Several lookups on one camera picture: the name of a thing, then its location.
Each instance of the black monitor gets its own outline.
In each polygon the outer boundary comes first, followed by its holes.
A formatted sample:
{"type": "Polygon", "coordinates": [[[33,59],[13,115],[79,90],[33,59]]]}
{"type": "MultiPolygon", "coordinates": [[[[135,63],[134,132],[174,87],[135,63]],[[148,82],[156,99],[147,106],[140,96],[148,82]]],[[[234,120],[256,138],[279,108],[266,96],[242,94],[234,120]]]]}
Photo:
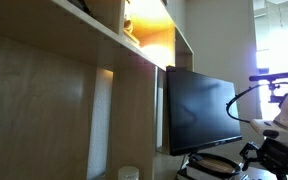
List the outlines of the black monitor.
{"type": "MultiPolygon", "coordinates": [[[[184,68],[167,67],[169,148],[173,156],[242,139],[239,121],[226,113],[234,84],[184,68]]],[[[231,114],[238,117],[237,107],[231,114]]]]}

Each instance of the white container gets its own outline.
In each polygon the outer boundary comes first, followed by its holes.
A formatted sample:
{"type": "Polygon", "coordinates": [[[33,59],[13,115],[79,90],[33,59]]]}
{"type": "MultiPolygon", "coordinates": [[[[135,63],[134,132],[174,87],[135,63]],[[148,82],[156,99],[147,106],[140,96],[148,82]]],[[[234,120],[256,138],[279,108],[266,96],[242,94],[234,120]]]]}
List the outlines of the white container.
{"type": "Polygon", "coordinates": [[[139,170],[134,166],[124,166],[118,170],[118,180],[138,180],[139,170]]]}

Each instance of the wooden cabinet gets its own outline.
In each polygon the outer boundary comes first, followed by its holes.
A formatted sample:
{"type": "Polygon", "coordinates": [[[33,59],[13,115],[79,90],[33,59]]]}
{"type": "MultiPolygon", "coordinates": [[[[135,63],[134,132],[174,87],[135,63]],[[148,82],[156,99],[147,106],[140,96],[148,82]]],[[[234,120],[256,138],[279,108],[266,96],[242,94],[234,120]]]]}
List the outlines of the wooden cabinet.
{"type": "Polygon", "coordinates": [[[0,0],[0,179],[86,178],[98,68],[113,78],[107,177],[134,165],[153,179],[157,72],[192,68],[193,52],[151,1],[166,21],[133,14],[134,45],[124,0],[86,0],[95,19],[66,0],[0,0]]]}

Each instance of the monitor screen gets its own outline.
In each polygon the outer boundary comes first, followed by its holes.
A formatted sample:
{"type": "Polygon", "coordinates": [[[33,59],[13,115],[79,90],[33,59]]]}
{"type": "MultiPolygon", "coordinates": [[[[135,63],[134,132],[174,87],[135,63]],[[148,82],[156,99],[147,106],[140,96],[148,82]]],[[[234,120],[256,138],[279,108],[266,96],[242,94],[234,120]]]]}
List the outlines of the monitor screen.
{"type": "MultiPolygon", "coordinates": [[[[173,156],[242,139],[239,121],[226,113],[234,84],[185,68],[167,67],[169,145],[173,156]]],[[[238,117],[233,104],[230,113],[238,117]]]]}

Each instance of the computer monitor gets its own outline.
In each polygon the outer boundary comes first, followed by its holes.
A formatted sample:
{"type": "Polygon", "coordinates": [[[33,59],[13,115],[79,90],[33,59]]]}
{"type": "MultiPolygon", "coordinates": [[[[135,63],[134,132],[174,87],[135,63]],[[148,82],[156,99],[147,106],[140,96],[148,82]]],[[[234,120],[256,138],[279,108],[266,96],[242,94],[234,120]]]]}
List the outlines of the computer monitor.
{"type": "MultiPolygon", "coordinates": [[[[226,113],[226,103],[235,96],[232,82],[175,67],[167,67],[166,82],[171,155],[242,139],[239,121],[226,113]]],[[[230,109],[238,117],[236,105],[230,109]]]]}

